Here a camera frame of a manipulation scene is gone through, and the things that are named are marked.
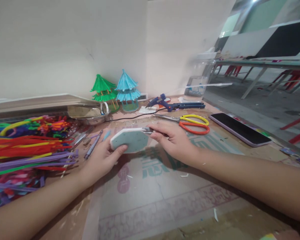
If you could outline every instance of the metal table leg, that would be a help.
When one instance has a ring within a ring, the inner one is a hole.
[[[282,78],[279,79],[279,81],[277,83],[273,83],[274,87],[273,87],[272,91],[268,94],[268,96],[270,96],[277,89],[277,87],[279,87],[280,83],[282,83],[291,73],[292,73],[292,70],[290,70],[285,75],[283,75]]]
[[[248,77],[248,75],[251,73],[252,69],[254,67],[251,67],[250,70],[248,71],[247,75],[244,77],[244,79],[242,79],[242,83],[244,82],[244,80],[246,80],[246,78]]]
[[[210,76],[209,76],[208,83],[210,83],[211,80],[213,79],[213,77],[214,77],[214,72],[216,71],[216,68],[217,68],[217,65],[214,65],[214,67],[213,67],[213,69],[212,69],[212,73],[211,73]]]
[[[242,95],[241,99],[245,99],[246,96],[249,94],[249,92],[252,90],[252,88],[254,87],[254,85],[256,85],[256,83],[259,81],[260,77],[264,74],[264,72],[267,70],[267,67],[264,67],[261,72],[259,72],[258,76],[256,77],[255,80],[253,80],[253,82],[250,84],[250,86],[248,87],[248,89],[246,90],[246,92]]]
[[[219,71],[217,73],[217,76],[219,75],[220,71],[221,71],[222,65],[220,65]]]
[[[289,93],[295,93],[300,88],[300,83],[295,86]]]

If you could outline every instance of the electrical cord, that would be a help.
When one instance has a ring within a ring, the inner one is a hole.
[[[155,112],[153,112],[153,113],[144,113],[144,114],[140,114],[140,115],[138,115],[138,116],[136,116],[136,117],[132,117],[132,118],[119,118],[119,119],[108,120],[108,121],[105,121],[105,122],[113,122],[113,121],[118,121],[118,120],[123,120],[123,119],[135,119],[135,118],[138,118],[138,117],[141,117],[141,116],[144,116],[144,115],[155,114],[155,113],[157,113],[157,112],[159,112],[159,111],[161,111],[161,110],[165,110],[165,109],[167,109],[167,108],[159,109],[158,111],[155,111]]]

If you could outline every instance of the plastic bottle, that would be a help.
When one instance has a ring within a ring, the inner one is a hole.
[[[191,75],[187,87],[207,84],[216,61],[216,52],[200,53],[191,61]],[[183,99],[191,102],[201,102],[206,87],[190,87],[184,91]]]

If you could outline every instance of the smartphone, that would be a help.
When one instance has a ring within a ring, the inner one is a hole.
[[[271,142],[270,138],[225,113],[211,114],[209,118],[251,147],[259,147]]]

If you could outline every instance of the concrete floor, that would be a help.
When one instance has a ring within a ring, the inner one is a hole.
[[[283,141],[287,142],[300,133],[300,123],[287,130],[280,130],[280,127],[300,118],[300,89],[294,94],[289,94],[284,91],[284,88],[279,87],[268,96],[269,90],[258,90],[255,87],[242,100],[241,96],[251,80],[241,83],[239,78],[216,76],[211,83],[217,82],[233,82],[233,85],[223,88],[208,87],[204,99],[270,132]]]

